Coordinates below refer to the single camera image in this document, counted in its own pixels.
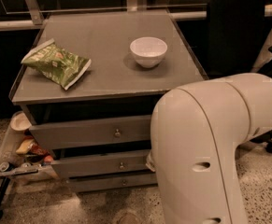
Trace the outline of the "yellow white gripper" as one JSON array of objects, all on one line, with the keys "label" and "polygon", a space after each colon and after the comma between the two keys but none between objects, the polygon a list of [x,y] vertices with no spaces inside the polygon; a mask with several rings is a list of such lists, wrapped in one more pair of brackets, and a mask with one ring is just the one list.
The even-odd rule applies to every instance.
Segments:
[{"label": "yellow white gripper", "polygon": [[146,157],[146,166],[152,171],[155,171],[155,164],[154,159],[152,156],[152,151],[149,152],[148,156]]}]

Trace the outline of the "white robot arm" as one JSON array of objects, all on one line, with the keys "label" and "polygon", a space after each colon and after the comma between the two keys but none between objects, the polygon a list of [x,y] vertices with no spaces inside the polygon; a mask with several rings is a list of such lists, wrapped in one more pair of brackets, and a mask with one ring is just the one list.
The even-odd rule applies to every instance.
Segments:
[{"label": "white robot arm", "polygon": [[272,78],[183,85],[153,110],[151,152],[166,224],[248,224],[236,148],[272,130]]}]

